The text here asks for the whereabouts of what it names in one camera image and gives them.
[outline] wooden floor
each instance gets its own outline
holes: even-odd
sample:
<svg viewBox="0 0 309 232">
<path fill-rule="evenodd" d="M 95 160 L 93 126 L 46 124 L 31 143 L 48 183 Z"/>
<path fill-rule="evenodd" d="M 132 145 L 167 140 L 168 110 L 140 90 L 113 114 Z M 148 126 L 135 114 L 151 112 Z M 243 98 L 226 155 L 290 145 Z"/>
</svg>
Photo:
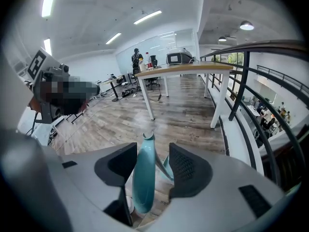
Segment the wooden floor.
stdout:
<svg viewBox="0 0 309 232">
<path fill-rule="evenodd" d="M 169 143 L 180 143 L 195 146 L 201 150 L 210 150 L 225 154 L 224 140 L 219 122 L 215 129 L 210 128 L 214 106 L 211 99 L 204 98 L 204 82 L 196 75 L 168 77 L 169 97 L 165 95 L 163 79 L 161 84 L 162 98 L 158 87 L 149 90 L 149 97 L 154 111 L 155 120 L 149 117 L 141 92 L 118 102 L 112 91 L 105 98 L 89 103 L 84 115 L 74 124 L 74 116 L 57 126 L 66 142 L 58 135 L 52 147 L 59 155 L 76 154 L 98 150 L 113 145 L 137 142 L 142 143 L 142 134 L 155 134 L 155 147 L 159 157 L 164 160 L 169 153 Z M 116 87 L 121 96 L 123 88 Z M 173 187 L 172 182 L 161 176 L 156 168 L 155 200 L 148 214 L 132 214 L 134 227 L 144 225 L 156 219 L 169 203 L 168 193 Z M 132 175 L 126 183 L 126 194 L 131 196 Z"/>
</svg>

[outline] teal vase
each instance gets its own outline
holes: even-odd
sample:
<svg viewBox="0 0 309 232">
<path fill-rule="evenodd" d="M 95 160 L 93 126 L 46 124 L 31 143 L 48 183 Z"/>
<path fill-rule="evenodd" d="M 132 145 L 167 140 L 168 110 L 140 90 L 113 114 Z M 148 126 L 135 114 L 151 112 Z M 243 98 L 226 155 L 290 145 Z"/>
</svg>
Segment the teal vase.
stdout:
<svg viewBox="0 0 309 232">
<path fill-rule="evenodd" d="M 132 198 L 135 208 L 140 213 L 147 213 L 153 206 L 155 197 L 155 136 L 143 134 L 137 162 L 133 172 Z"/>
</svg>

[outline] black railing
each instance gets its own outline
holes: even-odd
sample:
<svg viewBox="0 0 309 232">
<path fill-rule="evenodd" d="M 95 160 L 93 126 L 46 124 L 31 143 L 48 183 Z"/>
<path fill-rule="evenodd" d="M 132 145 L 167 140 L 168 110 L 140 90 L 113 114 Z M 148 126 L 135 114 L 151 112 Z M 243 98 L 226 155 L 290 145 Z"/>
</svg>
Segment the black railing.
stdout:
<svg viewBox="0 0 309 232">
<path fill-rule="evenodd" d="M 229 120 L 232 121 L 233 118 L 236 119 L 236 121 L 239 124 L 239 127 L 241 129 L 241 132 L 244 136 L 246 146 L 248 148 L 248 153 L 250 157 L 250 163 L 253 168 L 256 169 L 256 164 L 255 164 L 255 159 L 253 155 L 253 150 L 252 146 L 250 144 L 248 134 L 246 130 L 244 129 L 244 126 L 242 125 L 241 121 L 239 120 L 237 116 L 237 109 L 239 105 L 241 105 L 244 110 L 248 113 L 250 119 L 253 121 L 257 131 L 260 134 L 260 138 L 262 139 L 267 155 L 269 157 L 269 162 L 270 162 L 270 167 L 271 167 L 271 179 L 277 184 L 280 185 L 281 183 L 281 178 L 280 178 L 280 172 L 273 154 L 273 151 L 271 149 L 271 146 L 268 142 L 268 139 L 260 126 L 259 122 L 257 121 L 256 117 L 252 114 L 250 109 L 246 106 L 246 104 L 242 101 L 243 93 L 244 90 L 247 89 L 249 90 L 255 97 L 257 97 L 259 100 L 263 102 L 263 104 L 272 112 L 272 114 L 275 116 L 277 121 L 281 124 L 282 128 L 285 130 L 287 136 L 289 137 L 291 144 L 293 145 L 293 149 L 297 155 L 297 161 L 298 165 L 300 167 L 302 176 L 305 175 L 306 172 L 306 164 L 305 164 L 305 159 L 303 156 L 303 152 L 300 148 L 300 145 L 296 139 L 296 137 L 293 135 L 289 125 L 286 123 L 286 121 L 281 117 L 281 115 L 277 112 L 277 110 L 268 102 L 266 99 L 264 99 L 260 94 L 252 90 L 250 87 L 246 85 L 247 82 L 247 77 L 248 77 L 248 72 L 254 72 L 257 73 L 261 76 L 264 76 L 271 81 L 279 84 L 280 86 L 284 87 L 294 95 L 296 95 L 307 107 L 309 107 L 309 97 L 305 94 L 306 89 L 308 89 L 307 86 L 303 85 L 297 85 L 298 82 L 291 82 L 291 80 L 295 79 L 288 79 L 289 77 L 287 75 L 284 75 L 282 78 L 279 78 L 277 76 L 272 75 L 273 73 L 271 71 L 265 72 L 265 70 L 256 70 L 253 68 L 249 68 L 249 61 L 250 61 L 250 52 L 268 52 L 268 53 L 276 53 L 280 55 L 286 55 L 294 58 L 299 58 L 305 61 L 309 61 L 309 55 L 307 49 L 304 47 L 304 45 L 301 42 L 298 41 L 268 41 L 268 42 L 257 42 L 257 43 L 249 43 L 249 44 L 243 44 L 243 45 L 238 45 L 236 47 L 230 47 L 226 48 L 223 50 L 218 50 L 216 52 L 210 53 L 208 55 L 202 56 L 200 59 L 206 61 L 206 57 L 211 57 L 213 56 L 213 61 L 217 62 L 216 59 L 221 59 L 221 54 L 226 54 L 226 53 L 235 53 L 235 52 L 243 52 L 244 53 L 244 60 L 243 60 L 243 65 L 238 65 L 238 64 L 233 64 L 233 63 L 222 63 L 222 64 L 227 64 L 236 67 L 236 70 L 232 70 L 231 74 L 234 75 L 234 77 L 229 76 L 230 79 L 234 80 L 233 83 L 233 88 L 227 88 L 228 91 L 231 92 L 231 94 L 236 98 L 234 105 L 232 105 L 227 98 L 225 98 L 225 101 L 227 102 L 228 106 L 231 109 L 231 113 L 229 116 Z M 236 78 L 236 74 L 241 74 L 241 80 L 238 80 Z M 218 80 L 219 84 L 222 82 L 219 78 L 215 76 L 215 74 L 212 75 L 212 79 L 210 78 L 210 81 L 212 82 L 211 87 L 215 86 L 218 90 L 220 90 L 216 84 L 214 83 L 214 80 Z M 234 92 L 234 86 L 235 82 L 239 83 L 239 91 L 238 94 Z"/>
<path fill-rule="evenodd" d="M 303 83 L 299 82 L 298 80 L 296 80 L 295 78 L 292 78 L 289 75 L 286 75 L 284 73 L 281 73 L 279 71 L 261 66 L 261 65 L 256 65 L 257 66 L 257 70 L 263 71 L 265 73 L 268 74 L 272 74 L 272 75 L 276 75 L 279 78 L 282 78 L 283 81 L 288 81 L 289 83 L 293 84 L 294 86 L 296 86 L 297 88 L 299 88 L 299 91 L 304 92 L 307 96 L 309 96 L 309 87 L 304 85 Z"/>
</svg>

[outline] glass wall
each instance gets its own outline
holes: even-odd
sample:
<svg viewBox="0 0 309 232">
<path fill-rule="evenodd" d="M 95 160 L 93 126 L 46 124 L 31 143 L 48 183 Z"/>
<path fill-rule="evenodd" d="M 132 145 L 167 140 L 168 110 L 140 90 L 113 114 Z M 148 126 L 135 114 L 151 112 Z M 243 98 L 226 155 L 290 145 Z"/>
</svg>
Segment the glass wall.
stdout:
<svg viewBox="0 0 309 232">
<path fill-rule="evenodd" d="M 146 52 L 148 52 L 150 56 L 156 55 L 158 65 L 165 65 L 167 53 L 169 50 L 177 47 L 185 48 L 192 56 L 197 56 L 193 30 L 189 29 L 160 34 L 136 43 L 130 48 L 118 53 L 116 59 L 120 72 L 121 74 L 132 72 L 131 56 L 134 53 L 134 48 L 138 48 L 143 57 L 145 57 Z"/>
</svg>

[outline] wooden tabletop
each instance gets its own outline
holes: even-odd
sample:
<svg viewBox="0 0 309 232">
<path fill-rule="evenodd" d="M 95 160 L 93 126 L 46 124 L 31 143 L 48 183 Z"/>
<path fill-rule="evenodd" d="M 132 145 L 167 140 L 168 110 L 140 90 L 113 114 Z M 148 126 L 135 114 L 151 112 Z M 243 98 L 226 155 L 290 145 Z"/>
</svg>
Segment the wooden tabletop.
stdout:
<svg viewBox="0 0 309 232">
<path fill-rule="evenodd" d="M 154 68 L 150 71 L 144 71 L 135 76 L 145 76 L 145 75 L 152 75 L 152 74 L 161 74 L 161 73 L 168 73 L 168 72 L 180 72 L 180 71 L 191 71 L 191 70 L 209 70 L 209 69 L 217 69 L 217 70 L 231 70 L 233 66 L 221 63 L 215 63 L 210 61 L 201 61 L 201 62 L 194 62 L 192 64 L 178 64 L 178 65 L 167 65 L 167 67 L 162 67 L 159 69 Z"/>
<path fill-rule="evenodd" d="M 108 83 L 111 83 L 111 82 L 113 82 L 113 81 L 119 80 L 119 79 L 121 79 L 121 78 L 123 78 L 123 75 L 120 75 L 120 76 L 117 77 L 116 79 L 111 79 L 111 80 L 107 80 L 107 81 L 105 81 L 105 82 L 103 82 L 103 83 L 100 83 L 100 85 L 101 85 L 101 84 L 108 84 Z"/>
</svg>

